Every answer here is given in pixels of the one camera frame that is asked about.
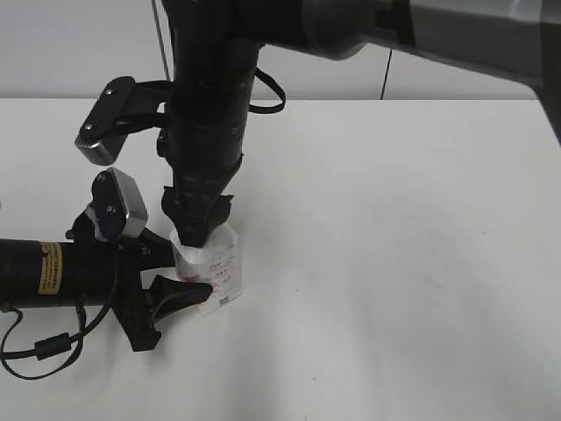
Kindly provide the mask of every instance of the white wall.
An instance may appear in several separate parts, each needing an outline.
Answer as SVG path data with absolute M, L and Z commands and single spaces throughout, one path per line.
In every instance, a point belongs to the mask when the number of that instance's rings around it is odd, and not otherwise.
M 96 96 L 163 77 L 149 0 L 2 0 L 0 96 Z
M 164 21 L 163 8 L 160 18 Z M 164 38 L 169 41 L 167 25 Z M 267 46 L 259 65 L 289 98 L 377 99 L 388 50 L 330 62 Z M 150 0 L 2 0 L 0 97 L 95 97 L 111 79 L 164 77 Z M 254 96 L 272 97 L 259 82 Z M 533 97 L 513 82 L 394 53 L 387 99 Z

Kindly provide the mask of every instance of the yellow warning label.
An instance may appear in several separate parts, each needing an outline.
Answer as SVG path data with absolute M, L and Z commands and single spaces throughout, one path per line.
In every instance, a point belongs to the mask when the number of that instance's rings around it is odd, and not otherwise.
M 39 294 L 55 296 L 62 282 L 62 248 L 60 243 L 41 243 L 43 248 L 43 270 L 39 284 Z

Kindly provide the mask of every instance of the black bracket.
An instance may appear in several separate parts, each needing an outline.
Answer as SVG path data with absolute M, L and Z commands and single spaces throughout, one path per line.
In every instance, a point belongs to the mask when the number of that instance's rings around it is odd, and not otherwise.
M 166 115 L 158 108 L 173 86 L 167 81 L 136 83 L 130 76 L 111 81 L 82 124 L 76 147 L 93 164 L 111 165 L 129 134 L 167 127 Z

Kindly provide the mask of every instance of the white tabletop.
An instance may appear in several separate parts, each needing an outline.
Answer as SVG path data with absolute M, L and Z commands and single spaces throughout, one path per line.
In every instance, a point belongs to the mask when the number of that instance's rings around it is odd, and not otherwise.
M 73 147 L 91 104 L 0 100 L 0 237 L 64 239 L 101 170 Z M 167 235 L 156 134 L 117 166 Z M 292 102 L 250 118 L 227 191 L 245 293 L 151 353 L 110 315 L 54 378 L 0 372 L 2 419 L 561 418 L 561 149 L 537 103 Z M 72 309 L 30 310 L 9 350 L 61 332 Z

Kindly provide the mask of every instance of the plastic bottle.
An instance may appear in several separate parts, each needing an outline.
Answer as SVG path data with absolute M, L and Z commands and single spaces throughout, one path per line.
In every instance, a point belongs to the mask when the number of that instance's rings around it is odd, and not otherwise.
M 172 231 L 170 239 L 180 280 L 214 287 L 209 300 L 199 305 L 201 314 L 209 315 L 242 293 L 238 235 L 227 224 L 217 227 L 203 248 L 182 245 L 177 230 Z

